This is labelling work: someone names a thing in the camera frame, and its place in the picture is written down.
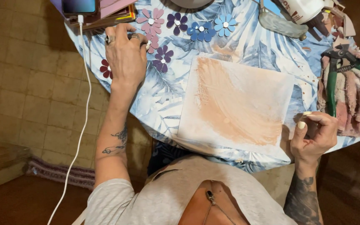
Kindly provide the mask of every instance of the short sleeve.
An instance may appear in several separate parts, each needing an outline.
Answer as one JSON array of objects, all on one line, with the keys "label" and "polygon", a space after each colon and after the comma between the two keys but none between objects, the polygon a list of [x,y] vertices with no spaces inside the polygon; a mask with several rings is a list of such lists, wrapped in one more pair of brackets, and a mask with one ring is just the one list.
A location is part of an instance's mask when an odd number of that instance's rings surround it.
[{"label": "short sleeve", "polygon": [[133,187],[125,179],[101,183],[88,198],[84,225],[116,224],[133,198]]}]

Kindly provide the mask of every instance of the tattoo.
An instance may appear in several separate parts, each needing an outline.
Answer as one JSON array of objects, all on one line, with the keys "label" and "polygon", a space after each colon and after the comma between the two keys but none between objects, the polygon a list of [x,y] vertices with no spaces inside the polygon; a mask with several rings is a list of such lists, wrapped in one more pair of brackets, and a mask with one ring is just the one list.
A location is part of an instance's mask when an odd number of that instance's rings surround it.
[{"label": "tattoo", "polygon": [[118,139],[122,141],[122,144],[124,144],[127,141],[127,122],[124,123],[124,128],[122,131],[111,136],[118,137]]},{"label": "tattoo", "polygon": [[284,204],[284,212],[298,224],[321,225],[316,190],[311,190],[313,177],[299,179],[294,173]]},{"label": "tattoo", "polygon": [[122,146],[112,146],[112,147],[107,147],[106,149],[103,150],[103,153],[106,154],[110,154],[110,153],[114,153],[114,155],[123,153],[126,151],[126,144],[122,145]]}]

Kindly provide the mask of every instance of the white cable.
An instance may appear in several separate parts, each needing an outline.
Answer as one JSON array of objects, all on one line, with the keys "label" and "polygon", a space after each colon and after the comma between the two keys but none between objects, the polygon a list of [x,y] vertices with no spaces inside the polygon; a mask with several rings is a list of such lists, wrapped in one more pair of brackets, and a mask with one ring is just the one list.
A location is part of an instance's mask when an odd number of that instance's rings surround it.
[{"label": "white cable", "polygon": [[62,197],[60,198],[58,204],[56,205],[49,221],[48,221],[48,225],[50,225],[51,223],[51,220],[52,218],[54,217],[54,214],[57,210],[57,208],[59,207],[60,203],[62,202],[63,200],[63,197],[65,196],[65,193],[66,193],[66,187],[68,186],[67,185],[67,179],[69,178],[69,173],[70,173],[70,170],[73,166],[73,163],[74,161],[76,160],[77,158],[77,155],[79,154],[79,149],[80,149],[80,143],[81,143],[81,138],[83,137],[83,133],[84,133],[84,129],[86,128],[86,125],[87,125],[87,117],[88,117],[88,102],[90,101],[90,96],[91,96],[91,82],[90,82],[90,76],[88,74],[88,69],[87,69],[87,63],[86,63],[86,51],[85,51],[85,48],[84,48],[84,38],[83,38],[83,23],[84,23],[84,17],[82,15],[78,15],[78,22],[80,24],[80,38],[82,40],[82,45],[83,45],[83,59],[84,59],[84,67],[86,68],[86,73],[87,73],[87,79],[88,79],[88,85],[90,86],[90,92],[88,93],[88,98],[87,98],[87,104],[86,104],[86,122],[84,123],[84,126],[83,126],[83,130],[81,131],[81,134],[80,134],[80,139],[79,139],[79,143],[77,145],[77,151],[76,151],[76,155],[74,156],[74,159],[72,161],[72,163],[70,164],[69,166],[69,169],[67,170],[68,173],[66,174],[66,180],[65,180],[65,187],[63,188],[63,194],[62,194]]}]

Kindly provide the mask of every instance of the woman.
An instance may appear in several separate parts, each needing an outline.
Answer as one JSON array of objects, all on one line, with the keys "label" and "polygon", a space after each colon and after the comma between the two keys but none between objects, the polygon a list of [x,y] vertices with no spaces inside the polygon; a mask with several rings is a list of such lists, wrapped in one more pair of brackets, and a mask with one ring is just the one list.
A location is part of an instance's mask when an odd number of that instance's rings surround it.
[{"label": "woman", "polygon": [[126,117],[146,73],[147,39],[130,24],[106,29],[106,57],[113,80],[109,108],[97,141],[95,189],[88,199],[86,225],[246,225],[322,224],[315,169],[318,158],[336,145],[337,119],[306,112],[318,123],[312,140],[298,122],[291,141],[295,174],[282,209],[250,174],[190,154],[156,172],[134,194],[127,172]]}]

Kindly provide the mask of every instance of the pliers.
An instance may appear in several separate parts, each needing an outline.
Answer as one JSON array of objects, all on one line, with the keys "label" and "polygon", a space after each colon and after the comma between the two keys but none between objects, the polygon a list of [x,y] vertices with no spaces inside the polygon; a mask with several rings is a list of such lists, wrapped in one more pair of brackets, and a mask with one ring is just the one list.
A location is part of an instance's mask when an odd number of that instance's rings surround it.
[{"label": "pliers", "polygon": [[[356,58],[351,52],[348,51],[349,44],[340,44],[336,46],[334,50],[332,47],[323,52],[322,56],[328,56],[330,58],[330,68],[327,79],[327,110],[328,114],[336,117],[336,99],[335,99],[335,89],[337,81],[337,73],[345,72],[351,70],[352,68],[357,68],[360,70],[360,59]],[[347,59],[350,62],[350,65],[337,68],[339,59]]]}]

